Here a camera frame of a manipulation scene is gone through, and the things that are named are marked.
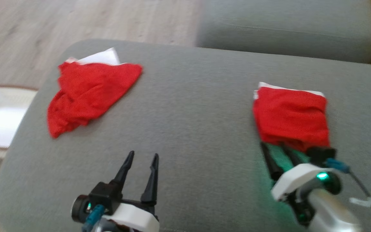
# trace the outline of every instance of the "blue cable connector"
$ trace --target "blue cable connector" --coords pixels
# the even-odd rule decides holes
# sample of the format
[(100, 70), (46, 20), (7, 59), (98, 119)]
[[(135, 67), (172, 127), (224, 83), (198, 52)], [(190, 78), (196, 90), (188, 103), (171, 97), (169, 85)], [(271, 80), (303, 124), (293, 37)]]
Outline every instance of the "blue cable connector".
[(338, 160), (335, 160), (333, 158), (328, 158), (326, 160), (326, 166), (329, 167), (329, 168), (332, 168), (332, 169), (337, 169), (339, 171), (341, 171), (342, 173), (346, 173), (346, 174), (349, 174), (350, 173), (350, 166), (341, 162), (341, 161), (338, 161)]
[(88, 215), (85, 220), (84, 225), (82, 226), (82, 232), (91, 232), (94, 225), (101, 219), (104, 215), (105, 207), (103, 205), (96, 205), (91, 213)]

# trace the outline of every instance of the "laundry basket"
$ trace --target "laundry basket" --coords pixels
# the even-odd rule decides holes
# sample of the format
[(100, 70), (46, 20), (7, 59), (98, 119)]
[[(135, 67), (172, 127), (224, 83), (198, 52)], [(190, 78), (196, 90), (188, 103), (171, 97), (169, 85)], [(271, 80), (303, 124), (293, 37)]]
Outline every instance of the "laundry basket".
[(0, 158), (11, 144), (21, 120), (28, 110), (37, 89), (0, 85)]

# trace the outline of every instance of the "red cloth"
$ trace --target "red cloth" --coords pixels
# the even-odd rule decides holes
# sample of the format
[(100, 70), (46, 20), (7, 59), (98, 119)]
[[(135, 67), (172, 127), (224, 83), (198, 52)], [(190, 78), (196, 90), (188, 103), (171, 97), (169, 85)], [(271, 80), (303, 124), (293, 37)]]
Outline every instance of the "red cloth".
[(253, 113), (264, 142), (305, 152), (309, 147), (329, 147), (325, 97), (306, 91), (261, 87)]
[(132, 63), (111, 66), (64, 62), (59, 70), (60, 91), (47, 110), (48, 130), (53, 138), (104, 114), (137, 81), (142, 67)]

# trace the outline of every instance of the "gray sofa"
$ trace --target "gray sofa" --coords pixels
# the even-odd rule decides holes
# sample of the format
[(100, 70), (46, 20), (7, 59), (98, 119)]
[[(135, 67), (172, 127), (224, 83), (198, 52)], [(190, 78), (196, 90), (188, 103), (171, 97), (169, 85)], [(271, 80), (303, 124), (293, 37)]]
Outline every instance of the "gray sofa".
[(197, 46), (371, 62), (371, 0), (206, 0)]
[[(26, 113), (0, 170), (0, 223), (7, 232), (80, 231), (70, 208), (109, 181), (136, 151), (123, 193), (137, 199), (160, 154), (156, 214), (161, 231), (298, 232), (270, 194), (252, 115), (259, 81), (322, 91), (330, 139), (371, 191), (371, 65), (229, 50), (89, 40), (69, 47), (82, 58), (115, 47), (143, 75), (105, 115), (53, 140), (46, 110), (58, 91), (53, 67)], [(339, 199), (371, 231), (371, 211), (352, 205), (360, 189), (342, 175)]]

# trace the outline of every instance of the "green led light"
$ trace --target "green led light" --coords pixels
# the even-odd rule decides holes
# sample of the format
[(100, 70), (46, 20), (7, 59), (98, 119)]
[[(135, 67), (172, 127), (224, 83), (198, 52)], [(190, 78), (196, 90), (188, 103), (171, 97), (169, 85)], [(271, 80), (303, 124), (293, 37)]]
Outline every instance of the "green led light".
[(328, 174), (327, 173), (319, 173), (319, 174), (317, 174), (317, 178), (326, 179), (326, 178), (328, 178)]

